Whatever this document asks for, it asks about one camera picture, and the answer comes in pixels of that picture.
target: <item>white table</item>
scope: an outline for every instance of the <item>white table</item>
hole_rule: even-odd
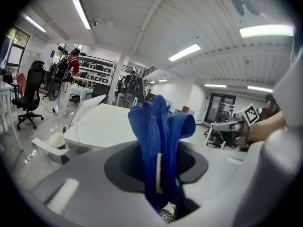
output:
[[[137,140],[128,121],[129,109],[100,104],[64,133],[66,142],[88,148],[107,148]]]
[[[15,139],[17,141],[17,144],[20,148],[20,151],[23,151],[23,147],[21,146],[19,137],[17,135],[17,131],[14,125],[14,121],[13,121],[13,115],[11,113],[11,100],[10,100],[10,90],[13,89],[14,87],[11,86],[10,84],[7,84],[5,82],[0,82],[0,97],[2,98],[2,95],[4,96],[4,98],[6,98],[6,105],[8,108],[8,112],[9,112],[9,121],[10,121],[10,125],[11,128],[13,129],[13,133],[15,136]]]
[[[92,91],[92,89],[87,87],[74,87],[74,85],[71,86],[71,95],[79,95],[80,103],[86,99],[86,94],[91,93]]]

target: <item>door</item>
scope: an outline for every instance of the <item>door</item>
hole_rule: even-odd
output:
[[[236,96],[212,93],[205,122],[224,122],[232,116]]]

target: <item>blue towel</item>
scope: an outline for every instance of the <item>blue towel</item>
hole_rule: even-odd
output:
[[[128,119],[141,146],[145,196],[160,211],[168,201],[177,204],[178,182],[176,161],[179,139],[190,137],[196,130],[191,114],[180,113],[168,117],[169,106],[157,96],[155,103],[144,102],[134,106]],[[163,194],[156,193],[156,168],[158,153],[162,153],[160,186]]]

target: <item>ceiling light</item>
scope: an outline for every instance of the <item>ceiling light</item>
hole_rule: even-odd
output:
[[[87,16],[84,12],[81,1],[80,0],[72,0],[72,2],[74,3],[74,5],[76,7],[76,10],[79,13],[80,18],[82,19],[82,22],[84,23],[84,26],[87,29],[91,29],[91,26],[89,24],[89,20],[87,19]]]
[[[223,84],[204,84],[205,87],[226,87]]]
[[[242,38],[264,35],[294,36],[294,27],[290,25],[260,25],[241,28],[239,31]]]
[[[42,32],[46,32],[46,30],[41,26],[39,25],[36,21],[34,21],[30,16],[25,16],[25,18],[31,22],[33,25],[35,25],[38,29],[40,29]]]
[[[177,59],[179,59],[179,58],[181,58],[181,57],[183,57],[183,56],[186,56],[186,55],[188,55],[188,54],[191,54],[192,52],[198,51],[198,50],[200,50],[200,49],[201,49],[201,48],[199,47],[199,45],[194,44],[194,45],[192,45],[192,46],[190,46],[190,47],[188,47],[188,48],[186,48],[186,49],[180,51],[179,53],[173,55],[172,57],[169,57],[169,60],[170,60],[170,61],[175,61],[175,60],[177,60]]]
[[[269,89],[269,88],[263,88],[263,87],[253,87],[253,86],[248,86],[247,89],[251,89],[251,90],[257,90],[257,91],[262,91],[262,92],[268,92],[268,93],[272,93],[273,90]]]

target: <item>white ceiling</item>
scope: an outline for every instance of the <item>white ceiling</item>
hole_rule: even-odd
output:
[[[125,51],[130,60],[197,83],[272,88],[289,68],[292,38],[243,39],[239,28],[272,23],[236,13],[230,0],[82,0],[92,30],[85,29],[72,0],[33,0],[25,10],[44,25],[50,42]],[[201,50],[172,63],[168,58],[197,43]]]

